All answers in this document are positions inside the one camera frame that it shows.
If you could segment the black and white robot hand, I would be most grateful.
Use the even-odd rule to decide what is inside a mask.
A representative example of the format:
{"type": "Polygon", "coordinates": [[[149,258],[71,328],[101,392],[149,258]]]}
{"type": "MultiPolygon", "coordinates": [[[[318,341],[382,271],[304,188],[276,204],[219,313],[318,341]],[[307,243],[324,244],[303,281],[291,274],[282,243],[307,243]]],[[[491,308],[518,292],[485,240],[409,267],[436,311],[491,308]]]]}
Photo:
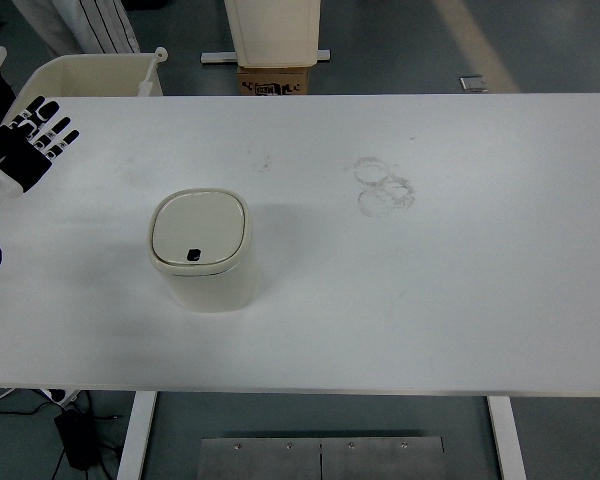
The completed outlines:
{"type": "Polygon", "coordinates": [[[0,183],[16,193],[28,192],[78,137],[71,119],[56,114],[60,105],[36,97],[10,122],[0,125],[0,183]]]}

